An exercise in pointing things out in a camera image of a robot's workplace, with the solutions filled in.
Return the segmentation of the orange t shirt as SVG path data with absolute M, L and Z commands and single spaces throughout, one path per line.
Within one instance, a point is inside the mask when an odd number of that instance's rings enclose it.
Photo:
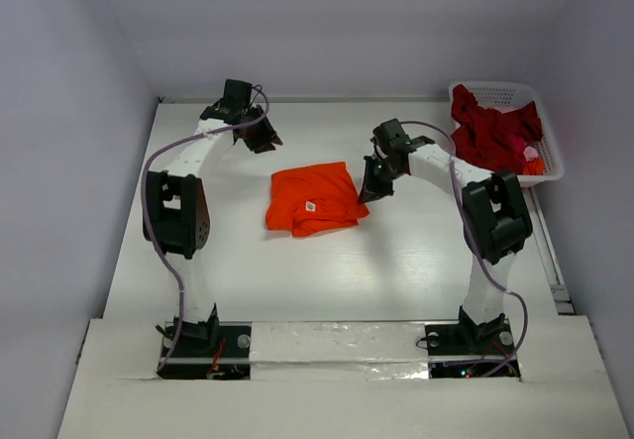
M 270 231 L 304 238 L 355 227 L 369 215 L 343 162 L 289 168 L 271 176 L 264 217 Z

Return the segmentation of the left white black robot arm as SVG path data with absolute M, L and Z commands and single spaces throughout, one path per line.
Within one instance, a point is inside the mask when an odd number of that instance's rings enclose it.
M 143 167 L 143 234 L 177 288 L 178 312 L 160 331 L 171 356 L 210 356 L 219 348 L 217 307 L 199 263 L 211 234 L 204 174 L 238 141 L 255 154 L 280 146 L 268 111 L 261 85 L 228 79 L 194 133 L 158 149 Z

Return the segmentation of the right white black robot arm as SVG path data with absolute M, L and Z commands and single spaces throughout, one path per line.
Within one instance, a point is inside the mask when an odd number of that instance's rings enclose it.
M 429 182 L 454 198 L 473 255 L 458 318 L 427 325 L 426 350 L 432 357 L 488 357 L 498 354 L 503 339 L 514 350 L 522 340 L 512 338 L 503 301 L 512 293 L 511 268 L 533 233 L 518 177 L 471 165 L 457 157 L 455 148 L 444 150 L 426 136 L 412 138 L 405 127 L 391 119 L 373 129 L 359 202 L 393 195 L 394 182 L 405 175 Z

